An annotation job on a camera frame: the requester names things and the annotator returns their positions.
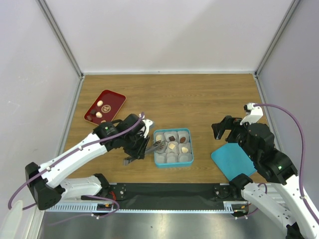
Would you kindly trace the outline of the teal tin lid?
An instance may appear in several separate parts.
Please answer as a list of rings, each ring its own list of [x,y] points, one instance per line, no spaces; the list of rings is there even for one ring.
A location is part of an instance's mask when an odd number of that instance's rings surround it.
[[[240,174],[251,176],[257,170],[253,162],[237,143],[227,143],[215,150],[211,158],[228,181]]]

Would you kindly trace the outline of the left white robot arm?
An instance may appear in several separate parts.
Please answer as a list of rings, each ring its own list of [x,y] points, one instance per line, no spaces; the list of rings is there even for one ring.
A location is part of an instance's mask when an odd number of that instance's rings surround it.
[[[144,159],[149,131],[154,122],[144,115],[130,114],[124,120],[99,124],[80,143],[58,157],[37,165],[32,162],[25,167],[28,189],[40,210],[56,205],[61,199],[87,195],[105,199],[110,188],[101,174],[88,178],[69,179],[69,175],[113,149],[122,148],[129,157],[125,164]]]

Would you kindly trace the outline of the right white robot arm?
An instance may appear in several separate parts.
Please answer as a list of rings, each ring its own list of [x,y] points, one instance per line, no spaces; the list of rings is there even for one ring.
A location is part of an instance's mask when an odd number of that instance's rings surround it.
[[[215,139],[226,130],[228,143],[237,143],[253,162],[257,172],[270,183],[285,201],[284,208],[268,194],[260,192],[250,177],[241,173],[231,180],[230,196],[253,203],[269,219],[277,223],[288,239],[317,239],[319,212],[300,184],[301,171],[290,158],[275,148],[275,136],[258,119],[247,121],[226,116],[212,124]]]

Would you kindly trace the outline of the metal tongs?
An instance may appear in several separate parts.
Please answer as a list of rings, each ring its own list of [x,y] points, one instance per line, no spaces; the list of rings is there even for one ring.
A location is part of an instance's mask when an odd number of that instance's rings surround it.
[[[145,155],[153,153],[157,150],[162,150],[165,146],[165,142],[164,141],[156,141],[152,146],[150,146],[149,148],[146,148],[144,150],[144,153],[140,153],[138,156],[129,156],[127,158],[125,158],[123,160],[123,165],[127,166],[128,164],[132,163],[133,161],[137,160],[137,159],[144,159]]]

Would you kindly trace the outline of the white almond chocolate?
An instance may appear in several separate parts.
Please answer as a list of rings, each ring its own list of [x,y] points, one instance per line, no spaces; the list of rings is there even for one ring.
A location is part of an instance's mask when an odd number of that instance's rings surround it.
[[[188,149],[187,149],[186,147],[182,147],[182,148],[181,148],[181,151],[182,151],[183,153],[188,153]]]

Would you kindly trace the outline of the beige square chocolate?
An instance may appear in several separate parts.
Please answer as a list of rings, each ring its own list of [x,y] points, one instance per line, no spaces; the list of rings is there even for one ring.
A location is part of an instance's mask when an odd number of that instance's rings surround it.
[[[168,147],[169,147],[171,150],[173,150],[173,149],[175,148],[175,145],[171,143]]]

